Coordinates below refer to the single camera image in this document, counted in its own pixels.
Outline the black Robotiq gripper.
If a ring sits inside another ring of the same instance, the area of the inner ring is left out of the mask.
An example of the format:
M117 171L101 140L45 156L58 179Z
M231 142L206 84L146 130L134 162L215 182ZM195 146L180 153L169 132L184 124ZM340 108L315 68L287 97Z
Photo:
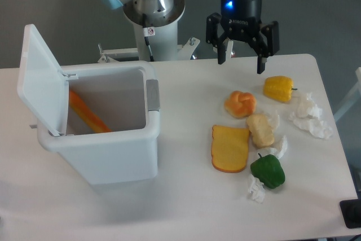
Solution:
M262 0L221 0L221 15L206 19L206 42L217 51L218 64L231 59L233 40L246 42L257 55L257 73L265 71L267 59L280 50L279 22L261 24ZM224 33L218 36L221 24Z

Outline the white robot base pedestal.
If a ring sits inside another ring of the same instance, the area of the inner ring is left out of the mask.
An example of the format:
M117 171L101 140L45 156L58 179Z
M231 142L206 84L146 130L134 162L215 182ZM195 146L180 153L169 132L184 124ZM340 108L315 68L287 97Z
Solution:
M190 37L185 44L178 43L178 23L170 23L163 27L145 27L133 24L136 48L100 51L99 63L125 62L144 60L148 62L164 62L171 60L194 60L195 51L201 40Z

